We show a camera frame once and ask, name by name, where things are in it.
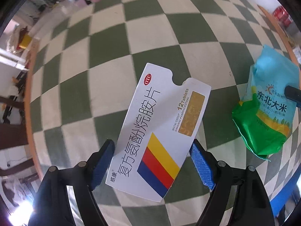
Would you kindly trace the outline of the green white checkered cloth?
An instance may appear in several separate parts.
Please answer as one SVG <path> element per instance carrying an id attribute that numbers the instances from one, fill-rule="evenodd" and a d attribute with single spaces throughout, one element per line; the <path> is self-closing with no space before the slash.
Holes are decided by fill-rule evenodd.
<path id="1" fill-rule="evenodd" d="M 244 96 L 250 67 L 268 45 L 287 56 L 279 33 L 248 0 L 101 0 L 53 26 L 43 24 L 32 72 L 31 125 L 43 173 L 76 166 L 117 140 L 125 145 L 106 178 L 141 180 L 137 169 L 144 140 L 184 118 L 188 78 L 211 87 L 195 137 L 231 167 L 252 165 L 269 199 L 275 199 L 300 168 L 300 110 L 291 134 L 267 160 L 249 151 L 232 109 Z"/>

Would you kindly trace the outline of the white medicine tablet box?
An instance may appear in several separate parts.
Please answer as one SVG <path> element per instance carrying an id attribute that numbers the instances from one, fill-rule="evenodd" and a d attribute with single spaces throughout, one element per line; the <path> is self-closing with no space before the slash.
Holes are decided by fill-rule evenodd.
<path id="1" fill-rule="evenodd" d="M 180 172 L 198 132 L 211 87 L 173 82 L 168 68 L 147 63 L 125 116 L 106 184 L 160 202 Z"/>

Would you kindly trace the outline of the blue green rice bag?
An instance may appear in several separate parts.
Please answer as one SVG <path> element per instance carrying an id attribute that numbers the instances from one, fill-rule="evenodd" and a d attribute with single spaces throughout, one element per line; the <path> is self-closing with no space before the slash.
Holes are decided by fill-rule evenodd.
<path id="1" fill-rule="evenodd" d="M 232 120 L 254 155 L 266 160 L 288 139 L 296 102 L 285 88 L 299 87 L 299 69 L 268 45 L 250 67 L 245 95 L 232 110 Z"/>

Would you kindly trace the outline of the dark wooden shelf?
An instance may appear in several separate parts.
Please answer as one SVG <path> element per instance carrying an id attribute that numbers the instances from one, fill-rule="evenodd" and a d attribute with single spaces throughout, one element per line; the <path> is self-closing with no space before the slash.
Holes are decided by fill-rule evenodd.
<path id="1" fill-rule="evenodd" d="M 1 104 L 6 104 L 7 107 L 24 111 L 24 102 L 15 101 L 11 97 L 4 97 L 1 95 Z M 1 151 L 28 144 L 29 142 L 27 139 L 27 129 L 25 124 L 1 123 Z M 33 158 L 29 158 L 13 167 L 9 167 L 8 169 L 1 168 L 1 176 L 11 176 L 33 166 L 34 160 Z"/>

